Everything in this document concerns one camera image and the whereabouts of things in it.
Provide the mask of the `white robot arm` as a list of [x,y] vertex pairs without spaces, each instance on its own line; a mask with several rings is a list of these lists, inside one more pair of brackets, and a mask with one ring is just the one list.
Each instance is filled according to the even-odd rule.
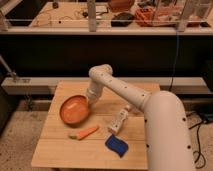
[[185,108],[172,92],[151,93],[112,76],[104,64],[89,70],[86,91],[95,104],[107,87],[144,113],[148,171],[196,171]]

